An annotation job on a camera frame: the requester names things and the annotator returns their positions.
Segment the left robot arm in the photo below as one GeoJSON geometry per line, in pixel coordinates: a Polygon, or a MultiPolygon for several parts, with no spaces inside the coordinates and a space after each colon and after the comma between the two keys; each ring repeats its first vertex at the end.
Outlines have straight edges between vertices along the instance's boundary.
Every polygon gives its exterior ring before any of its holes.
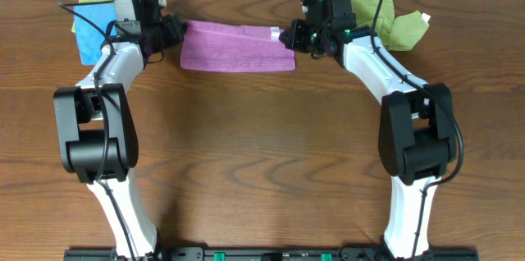
{"type": "Polygon", "coordinates": [[[104,252],[70,251],[80,260],[168,260],[158,229],[145,208],[136,181],[139,142],[127,99],[135,78],[153,54],[163,54],[184,40],[186,25],[165,15],[166,0],[109,0],[115,19],[104,28],[76,11],[103,41],[101,56],[76,85],[55,91],[53,106],[62,166],[87,185],[101,205],[114,235],[115,248],[104,252]]]}

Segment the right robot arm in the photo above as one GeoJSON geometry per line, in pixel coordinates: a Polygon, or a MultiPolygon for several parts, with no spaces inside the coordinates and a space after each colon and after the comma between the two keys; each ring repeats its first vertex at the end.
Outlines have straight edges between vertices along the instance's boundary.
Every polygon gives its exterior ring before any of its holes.
{"type": "Polygon", "coordinates": [[[279,40],[295,52],[333,57],[381,105],[378,151],[391,177],[391,202],[379,259],[431,259],[432,201],[456,156],[451,92],[405,69],[373,26],[357,25],[350,0],[300,1],[305,17],[293,20],[279,40]]]}

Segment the purple microfiber cloth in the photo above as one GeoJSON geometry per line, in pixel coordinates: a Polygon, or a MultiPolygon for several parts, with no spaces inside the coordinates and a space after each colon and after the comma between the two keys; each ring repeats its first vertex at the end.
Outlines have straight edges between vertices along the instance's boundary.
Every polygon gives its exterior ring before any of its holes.
{"type": "Polygon", "coordinates": [[[294,52],[277,26],[188,21],[180,66],[207,72],[277,72],[295,69],[294,52]]]}

